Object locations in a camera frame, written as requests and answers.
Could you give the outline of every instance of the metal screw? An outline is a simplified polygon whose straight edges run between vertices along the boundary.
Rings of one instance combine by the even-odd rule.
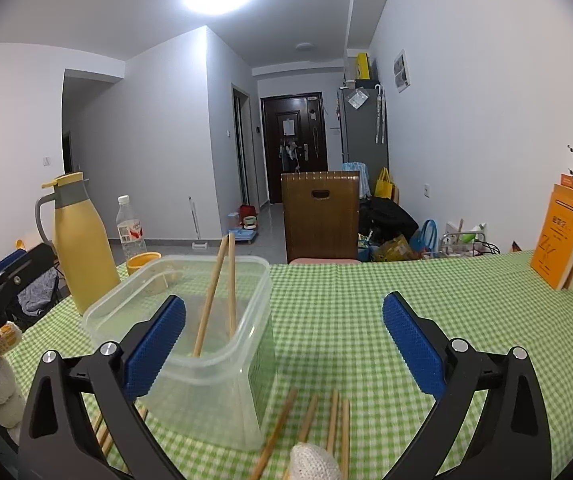
[[[45,363],[51,363],[55,361],[56,357],[57,357],[57,352],[55,350],[49,350],[48,352],[44,352],[44,355],[42,355],[42,361],[44,361]]]
[[[117,349],[118,349],[118,345],[116,345],[113,342],[108,342],[108,343],[104,343],[100,347],[100,353],[102,355],[111,355],[111,354],[114,354]]]
[[[528,357],[528,352],[524,350],[521,346],[516,346],[515,348],[513,348],[513,355],[523,361]]]
[[[466,352],[469,349],[469,344],[464,339],[453,339],[451,346],[456,352]]]

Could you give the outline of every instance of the pink seat cushion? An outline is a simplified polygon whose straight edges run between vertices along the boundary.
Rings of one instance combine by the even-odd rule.
[[[323,258],[297,258],[289,265],[314,265],[314,264],[337,264],[337,265],[354,265],[361,264],[359,260],[324,260]]]

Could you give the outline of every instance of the blue gripper pad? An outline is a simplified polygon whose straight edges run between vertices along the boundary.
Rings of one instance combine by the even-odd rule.
[[[184,301],[169,296],[166,308],[140,341],[124,364],[124,397],[134,402],[149,393],[151,386],[184,330],[186,307]]]
[[[435,348],[394,294],[384,299],[381,314],[419,389],[439,400],[446,383],[444,366]]]

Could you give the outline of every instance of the thermos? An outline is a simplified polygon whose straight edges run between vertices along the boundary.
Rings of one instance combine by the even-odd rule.
[[[46,243],[40,207],[55,201],[54,245],[66,283],[80,314],[120,283],[106,230],[84,186],[81,172],[42,184],[54,192],[36,202],[38,232]]]

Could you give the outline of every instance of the baseboard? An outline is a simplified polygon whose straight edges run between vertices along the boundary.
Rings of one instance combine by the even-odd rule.
[[[115,245],[120,244],[119,238],[109,238],[108,241],[111,244],[115,244]],[[175,247],[191,247],[193,245],[193,243],[203,244],[205,242],[208,242],[208,244],[211,246],[215,245],[216,247],[219,247],[221,241],[222,240],[220,238],[218,238],[217,240],[215,240],[215,239],[206,240],[204,238],[202,238],[201,240],[198,240],[197,238],[195,238],[193,240],[180,240],[180,239],[175,239],[175,238],[147,238],[146,239],[146,243],[148,245],[151,245],[151,246],[162,245],[162,246],[175,246]]]

